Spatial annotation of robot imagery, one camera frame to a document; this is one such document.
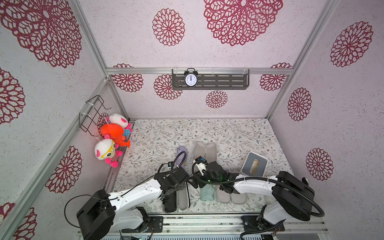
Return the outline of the black umbrella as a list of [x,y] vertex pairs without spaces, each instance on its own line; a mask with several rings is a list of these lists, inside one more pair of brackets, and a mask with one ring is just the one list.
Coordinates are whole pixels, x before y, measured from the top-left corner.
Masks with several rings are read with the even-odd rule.
[[173,213],[178,208],[177,193],[173,192],[163,199],[163,210],[165,213]]

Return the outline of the black umbrella case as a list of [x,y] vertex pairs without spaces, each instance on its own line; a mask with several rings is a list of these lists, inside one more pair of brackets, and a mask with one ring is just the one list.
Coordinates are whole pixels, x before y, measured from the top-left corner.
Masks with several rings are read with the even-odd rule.
[[190,195],[187,183],[184,183],[177,191],[178,208],[177,211],[184,211],[190,207]]

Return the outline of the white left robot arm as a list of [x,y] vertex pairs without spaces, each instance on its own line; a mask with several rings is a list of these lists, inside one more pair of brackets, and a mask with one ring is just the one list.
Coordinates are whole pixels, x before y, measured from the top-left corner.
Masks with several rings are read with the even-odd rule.
[[110,231],[123,229],[142,232],[149,224],[149,216],[138,205],[170,196],[189,178],[187,171],[180,167],[168,172],[156,173],[124,191],[95,192],[76,214],[83,239],[100,240]]

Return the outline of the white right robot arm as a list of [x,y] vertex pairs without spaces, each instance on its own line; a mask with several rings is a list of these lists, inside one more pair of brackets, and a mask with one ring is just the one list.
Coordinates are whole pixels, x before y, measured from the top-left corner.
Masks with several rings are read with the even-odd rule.
[[226,172],[217,162],[202,157],[192,165],[193,179],[200,187],[218,185],[227,194],[258,194],[269,198],[256,218],[254,229],[275,229],[289,218],[308,222],[312,216],[324,217],[324,210],[314,201],[315,192],[309,185],[286,171],[266,177],[247,177]]

